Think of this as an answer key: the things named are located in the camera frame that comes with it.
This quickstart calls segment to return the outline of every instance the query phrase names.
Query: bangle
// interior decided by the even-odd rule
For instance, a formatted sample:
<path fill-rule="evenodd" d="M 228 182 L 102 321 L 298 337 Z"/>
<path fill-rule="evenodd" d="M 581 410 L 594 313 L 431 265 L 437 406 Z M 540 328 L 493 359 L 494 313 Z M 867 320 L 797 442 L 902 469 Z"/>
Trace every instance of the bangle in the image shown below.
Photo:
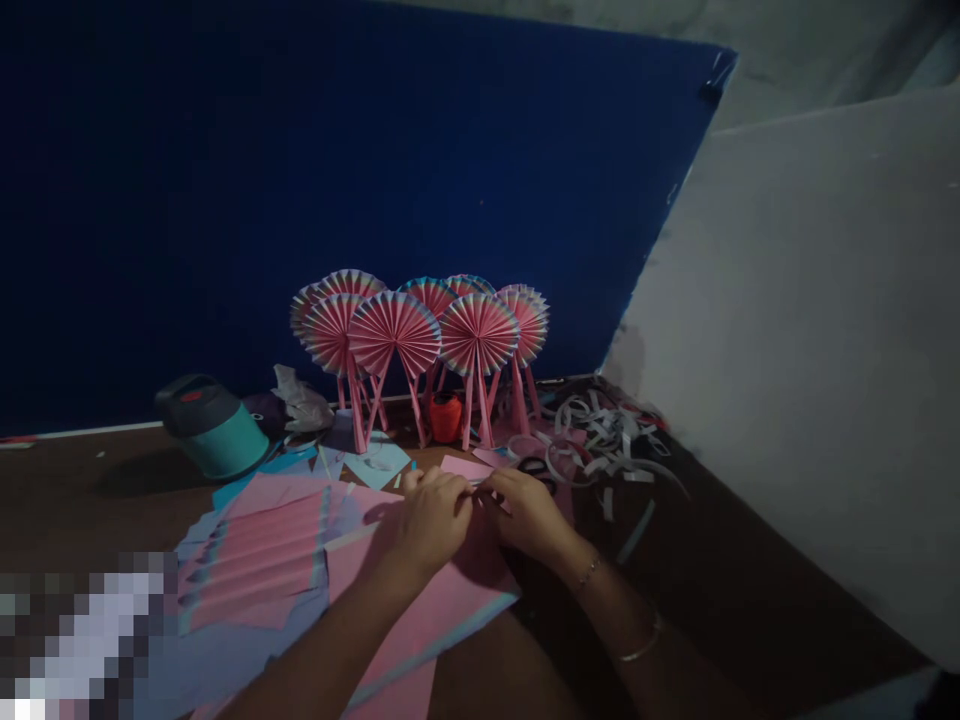
<path fill-rule="evenodd" d="M 577 589 L 573 591 L 573 596 L 574 596 L 574 597 L 576 597 L 576 596 L 579 595 L 581 592 L 583 592 L 583 588 L 586 587 L 586 584 L 587 584 L 588 582 L 590 582 L 590 578 L 593 577 L 593 573 L 596 572 L 596 570 L 597 570 L 598 567 L 600 567 L 600 555 L 599 555 L 599 554 L 597 555 L 597 557 L 595 557 L 595 558 L 593 559 L 593 562 L 590 563 L 590 567 L 587 568 L 587 572 L 585 572 L 585 573 L 583 574 L 583 577 L 580 578 L 580 582 L 579 582 L 579 584 L 577 585 Z"/>
<path fill-rule="evenodd" d="M 654 610 L 653 613 L 653 637 L 650 638 L 650 641 L 646 645 L 637 650 L 635 653 L 621 655 L 619 658 L 617 658 L 620 662 L 633 662 L 634 660 L 639 660 L 648 652 L 650 652 L 653 646 L 657 644 L 657 640 L 660 639 L 660 631 L 663 629 L 663 618 L 660 617 L 660 613 L 657 610 Z"/>

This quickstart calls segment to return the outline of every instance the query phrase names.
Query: teal thermos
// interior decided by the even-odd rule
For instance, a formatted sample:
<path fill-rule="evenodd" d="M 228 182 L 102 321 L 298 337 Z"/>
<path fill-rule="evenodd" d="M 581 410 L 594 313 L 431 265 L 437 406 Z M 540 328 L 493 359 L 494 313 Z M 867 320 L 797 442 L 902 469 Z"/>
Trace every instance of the teal thermos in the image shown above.
<path fill-rule="evenodd" d="M 184 375 L 155 404 L 167 432 L 211 480 L 242 477 L 267 459 L 270 441 L 256 420 L 209 375 Z"/>

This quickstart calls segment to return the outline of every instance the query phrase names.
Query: white wall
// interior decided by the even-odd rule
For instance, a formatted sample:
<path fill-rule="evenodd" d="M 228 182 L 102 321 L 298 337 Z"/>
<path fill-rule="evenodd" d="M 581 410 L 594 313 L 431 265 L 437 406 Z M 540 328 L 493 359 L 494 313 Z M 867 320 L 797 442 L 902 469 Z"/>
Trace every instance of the white wall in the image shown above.
<path fill-rule="evenodd" d="M 711 135 L 604 374 L 960 671 L 960 87 Z"/>

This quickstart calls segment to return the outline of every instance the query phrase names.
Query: blue board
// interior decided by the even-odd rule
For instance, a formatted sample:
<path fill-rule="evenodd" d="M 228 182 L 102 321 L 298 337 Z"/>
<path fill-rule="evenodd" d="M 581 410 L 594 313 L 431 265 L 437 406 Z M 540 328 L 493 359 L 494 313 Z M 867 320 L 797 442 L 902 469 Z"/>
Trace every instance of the blue board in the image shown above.
<path fill-rule="evenodd" d="M 329 397 L 288 306 L 344 267 L 531 284 L 536 374 L 592 372 L 736 57 L 381 3 L 22 4 L 0 434 L 155 419 L 188 372 Z"/>

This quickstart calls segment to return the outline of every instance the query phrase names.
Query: blue paper sheet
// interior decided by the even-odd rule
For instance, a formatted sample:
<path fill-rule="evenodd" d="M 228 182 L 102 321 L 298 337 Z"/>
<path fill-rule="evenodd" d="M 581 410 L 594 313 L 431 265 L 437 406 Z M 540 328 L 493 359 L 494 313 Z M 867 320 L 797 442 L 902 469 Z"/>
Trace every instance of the blue paper sheet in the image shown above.
<path fill-rule="evenodd" d="M 367 452 L 347 453 L 345 464 L 367 487 L 383 490 L 410 462 L 410 456 L 380 430 L 374 431 Z"/>

